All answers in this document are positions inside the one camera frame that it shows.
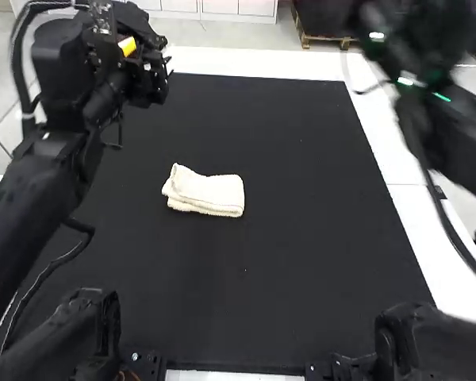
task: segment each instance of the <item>metal bracket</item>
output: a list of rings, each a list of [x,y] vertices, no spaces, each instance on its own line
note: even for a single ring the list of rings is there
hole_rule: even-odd
[[[305,381],[371,381],[376,355],[357,359],[333,353],[327,360],[305,366]]]
[[[120,353],[127,370],[136,374],[141,381],[166,379],[167,360],[157,351],[134,345],[121,348]]]

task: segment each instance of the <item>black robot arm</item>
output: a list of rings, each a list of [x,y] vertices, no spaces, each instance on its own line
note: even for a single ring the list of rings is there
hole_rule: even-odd
[[[37,3],[28,2],[21,14],[45,10]],[[92,2],[87,8],[73,20],[49,21],[35,34],[32,58],[47,121],[34,129],[24,124],[25,138],[0,182],[0,319],[43,247],[90,189],[106,146],[102,131],[116,122],[121,128],[125,102],[149,107],[168,94],[167,60],[160,51],[167,40],[152,30],[148,14],[131,2]],[[26,25],[15,26],[13,70],[21,71],[14,52]],[[121,41],[128,45],[119,46]],[[15,80],[21,93],[22,75]],[[32,105],[23,111],[31,121],[25,111],[32,113]]]

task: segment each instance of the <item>black fabric cover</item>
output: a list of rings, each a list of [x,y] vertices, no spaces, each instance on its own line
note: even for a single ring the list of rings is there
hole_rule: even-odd
[[[343,83],[174,74],[165,106],[125,110],[124,143],[76,214],[94,241],[41,288],[18,336],[68,291],[105,287],[122,342],[174,368],[302,373],[328,352],[372,351],[383,309],[432,301]],[[240,174],[244,216],[168,209],[175,162]],[[61,229],[20,295],[77,241]]]

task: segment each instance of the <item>white cabinet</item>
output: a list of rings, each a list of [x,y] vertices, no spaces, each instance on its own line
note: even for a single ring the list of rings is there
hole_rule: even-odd
[[[142,10],[161,10],[160,0],[133,0]]]
[[[202,0],[204,13],[238,14],[238,0]]]
[[[276,3],[276,0],[238,0],[238,13],[273,17]]]
[[[198,0],[160,0],[160,6],[171,12],[198,12]]]

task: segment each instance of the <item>white table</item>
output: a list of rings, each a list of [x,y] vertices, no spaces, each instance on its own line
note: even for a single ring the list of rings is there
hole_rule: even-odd
[[[173,56],[170,69],[176,72],[280,79],[344,80],[341,56],[338,52],[173,47],[167,54]],[[360,54],[348,53],[347,57],[353,86],[363,89],[377,82],[369,64]],[[476,276],[462,262],[447,239],[419,165],[405,147],[390,100],[382,90],[361,96],[352,91],[349,94],[436,305],[447,314],[476,321]],[[444,201],[444,204],[455,229],[476,258],[476,246],[463,223],[450,203]],[[218,379],[283,381],[296,377],[203,371],[167,373],[168,381]]]

